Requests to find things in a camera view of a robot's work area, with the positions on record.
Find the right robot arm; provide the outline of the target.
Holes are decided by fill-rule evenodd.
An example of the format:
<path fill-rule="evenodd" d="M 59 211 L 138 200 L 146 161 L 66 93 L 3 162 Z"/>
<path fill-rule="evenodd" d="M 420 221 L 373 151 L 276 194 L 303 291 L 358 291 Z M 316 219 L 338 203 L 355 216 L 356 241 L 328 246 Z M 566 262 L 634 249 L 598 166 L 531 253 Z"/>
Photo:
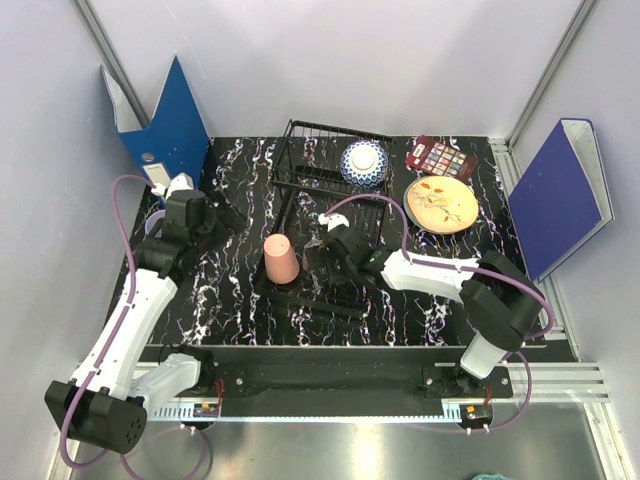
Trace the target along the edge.
<path fill-rule="evenodd" d="M 337 225 L 304 246 L 303 266 L 318 287 L 354 282 L 462 305 L 475 334 L 453 375 L 457 390 L 470 397 L 488 387 L 499 361 L 521 348 L 543 309 L 539 290 L 496 251 L 481 259 L 444 259 L 374 248 L 355 230 Z"/>

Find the lavender cup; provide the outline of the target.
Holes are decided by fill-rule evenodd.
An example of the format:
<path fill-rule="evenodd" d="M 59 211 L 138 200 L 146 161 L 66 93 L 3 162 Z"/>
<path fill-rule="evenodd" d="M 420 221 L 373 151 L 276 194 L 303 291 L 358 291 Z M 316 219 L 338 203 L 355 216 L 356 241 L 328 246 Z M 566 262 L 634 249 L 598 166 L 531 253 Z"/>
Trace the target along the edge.
<path fill-rule="evenodd" d="M 149 238 L 160 238 L 165 222 L 165 211 L 158 210 L 152 213 L 145 223 L 145 236 Z"/>

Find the clear glass cup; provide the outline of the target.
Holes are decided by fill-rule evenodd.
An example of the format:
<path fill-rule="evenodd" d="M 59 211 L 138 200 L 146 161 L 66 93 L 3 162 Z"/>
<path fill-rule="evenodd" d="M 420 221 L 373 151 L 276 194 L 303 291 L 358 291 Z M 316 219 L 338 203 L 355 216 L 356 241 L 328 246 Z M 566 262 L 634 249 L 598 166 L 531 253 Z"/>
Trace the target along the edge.
<path fill-rule="evenodd" d="M 321 281 L 325 273 L 324 242 L 312 239 L 303 248 L 303 268 L 314 280 Z"/>

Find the beige bird plate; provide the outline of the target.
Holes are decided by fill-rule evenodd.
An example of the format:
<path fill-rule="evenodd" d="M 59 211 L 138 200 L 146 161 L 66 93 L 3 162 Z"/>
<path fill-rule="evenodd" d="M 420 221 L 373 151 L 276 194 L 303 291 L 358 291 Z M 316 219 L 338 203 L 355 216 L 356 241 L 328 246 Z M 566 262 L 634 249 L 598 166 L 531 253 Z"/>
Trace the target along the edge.
<path fill-rule="evenodd" d="M 404 192 L 403 205 L 416 226 L 441 235 L 466 230 L 479 216 L 471 188 L 446 176 L 426 176 L 412 182 Z"/>

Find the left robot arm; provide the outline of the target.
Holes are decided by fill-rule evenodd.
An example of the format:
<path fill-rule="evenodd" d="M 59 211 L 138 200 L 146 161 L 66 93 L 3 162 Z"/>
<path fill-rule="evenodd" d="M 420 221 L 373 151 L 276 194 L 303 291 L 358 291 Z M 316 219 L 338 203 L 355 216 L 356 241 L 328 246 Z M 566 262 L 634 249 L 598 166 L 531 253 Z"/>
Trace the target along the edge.
<path fill-rule="evenodd" d="M 215 387 L 214 356 L 199 347 L 176 346 L 146 374 L 134 372 L 157 321 L 202 254 L 245 225 L 219 190 L 168 196 L 160 227 L 133 251 L 135 270 L 96 344 L 69 380 L 52 381 L 45 392 L 65 439 L 127 454 L 149 416 L 173 397 L 203 396 Z"/>

